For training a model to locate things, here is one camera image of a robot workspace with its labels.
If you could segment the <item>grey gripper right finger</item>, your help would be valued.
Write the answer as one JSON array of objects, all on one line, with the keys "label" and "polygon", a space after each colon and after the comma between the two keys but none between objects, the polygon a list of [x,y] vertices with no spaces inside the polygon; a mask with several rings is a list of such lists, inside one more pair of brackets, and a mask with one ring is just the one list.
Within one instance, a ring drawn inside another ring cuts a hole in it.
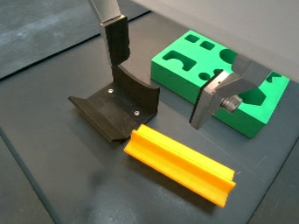
[{"label": "grey gripper right finger", "polygon": [[219,109],[232,113],[241,103],[239,94],[256,88],[269,74],[265,66],[239,54],[232,63],[232,73],[220,72],[200,88],[191,112],[191,126],[197,130]]}]

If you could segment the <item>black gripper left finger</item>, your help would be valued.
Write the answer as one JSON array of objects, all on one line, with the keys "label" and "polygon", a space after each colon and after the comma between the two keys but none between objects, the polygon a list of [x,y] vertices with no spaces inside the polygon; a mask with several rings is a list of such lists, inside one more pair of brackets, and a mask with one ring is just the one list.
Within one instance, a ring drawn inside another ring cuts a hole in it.
[{"label": "black gripper left finger", "polygon": [[88,0],[88,3],[105,39],[109,64],[115,67],[129,57],[127,17],[120,12],[117,0]]}]

